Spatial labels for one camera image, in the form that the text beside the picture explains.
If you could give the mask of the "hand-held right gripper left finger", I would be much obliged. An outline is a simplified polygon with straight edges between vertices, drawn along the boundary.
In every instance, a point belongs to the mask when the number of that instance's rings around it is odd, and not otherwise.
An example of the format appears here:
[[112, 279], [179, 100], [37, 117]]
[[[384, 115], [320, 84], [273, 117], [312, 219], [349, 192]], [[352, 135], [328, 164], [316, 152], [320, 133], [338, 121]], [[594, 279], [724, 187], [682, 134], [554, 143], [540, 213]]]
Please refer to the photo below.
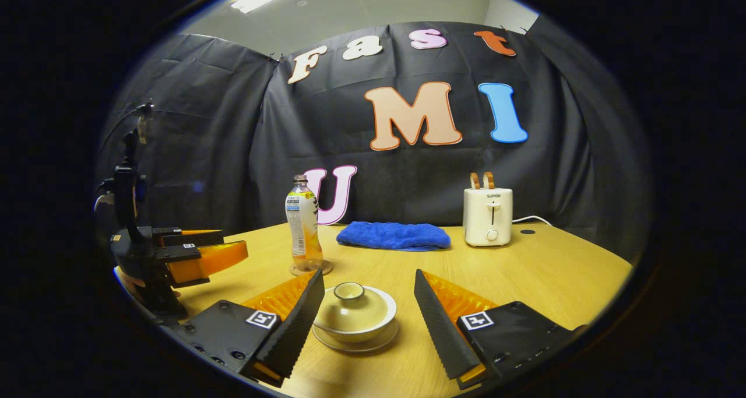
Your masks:
[[237, 304], [220, 300], [175, 335], [240, 376], [280, 387], [291, 376], [324, 298], [321, 270]]

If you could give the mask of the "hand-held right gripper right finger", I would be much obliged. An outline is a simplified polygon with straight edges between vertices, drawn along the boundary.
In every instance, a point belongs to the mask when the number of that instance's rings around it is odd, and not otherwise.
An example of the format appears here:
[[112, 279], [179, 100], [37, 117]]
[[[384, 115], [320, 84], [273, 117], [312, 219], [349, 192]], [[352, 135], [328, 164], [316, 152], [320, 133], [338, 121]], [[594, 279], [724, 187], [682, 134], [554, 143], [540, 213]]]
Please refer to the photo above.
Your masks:
[[521, 301], [499, 305], [418, 270], [414, 295], [449, 379], [460, 389], [506, 385], [556, 355], [586, 325], [567, 329]]

